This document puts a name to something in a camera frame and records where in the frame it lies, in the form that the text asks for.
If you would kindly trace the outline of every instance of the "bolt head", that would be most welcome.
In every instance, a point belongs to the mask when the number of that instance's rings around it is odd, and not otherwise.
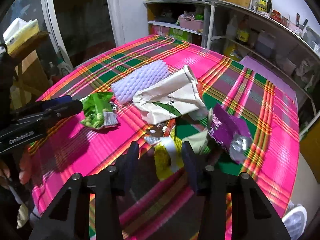
[[[214,171],[214,167],[212,165],[206,165],[204,167],[207,171]]]
[[[107,171],[109,171],[109,172],[114,172],[114,171],[116,171],[116,169],[117,169],[117,167],[114,165],[110,165],[107,167]]]
[[[72,176],[71,176],[71,178],[72,178],[73,180],[80,179],[80,177],[81,177],[81,174],[80,174],[80,173],[74,173],[74,174],[72,174]]]
[[[241,177],[244,178],[244,179],[249,179],[250,178],[250,175],[246,172],[242,172],[241,173]]]

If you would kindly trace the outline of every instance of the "green snack bag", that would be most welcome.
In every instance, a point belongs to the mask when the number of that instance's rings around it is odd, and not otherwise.
[[[92,129],[116,126],[116,105],[110,104],[112,97],[111,92],[97,92],[81,99],[85,119],[80,123]]]

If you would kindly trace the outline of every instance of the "candy wrapper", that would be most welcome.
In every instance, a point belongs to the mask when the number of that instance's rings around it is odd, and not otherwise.
[[[154,146],[156,174],[164,180],[183,167],[181,158],[182,141],[175,136],[175,119],[158,123],[147,130],[145,140]]]
[[[97,92],[82,98],[85,119],[80,123],[95,130],[118,125],[117,106],[110,102],[112,97],[111,92]]]
[[[243,119],[229,115],[219,104],[213,109],[209,135],[231,159],[241,164],[246,159],[244,152],[251,146],[252,137]]]

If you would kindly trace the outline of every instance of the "white paper bag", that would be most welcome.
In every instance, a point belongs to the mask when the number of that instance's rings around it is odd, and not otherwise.
[[[138,91],[133,96],[134,105],[148,124],[157,124],[189,112],[205,109],[199,97],[196,77],[185,65],[183,69],[157,84]]]

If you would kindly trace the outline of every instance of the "person's hand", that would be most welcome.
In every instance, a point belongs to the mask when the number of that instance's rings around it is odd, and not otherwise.
[[[10,170],[8,166],[0,160],[0,167],[4,171],[4,174],[7,178],[10,178]],[[28,149],[25,148],[22,154],[22,157],[19,162],[19,168],[20,168],[20,173],[19,173],[19,180],[21,184],[26,184],[30,178],[31,178],[31,158],[28,152]],[[2,171],[0,169],[0,185],[8,188],[8,184],[4,178],[4,175],[2,174]]]

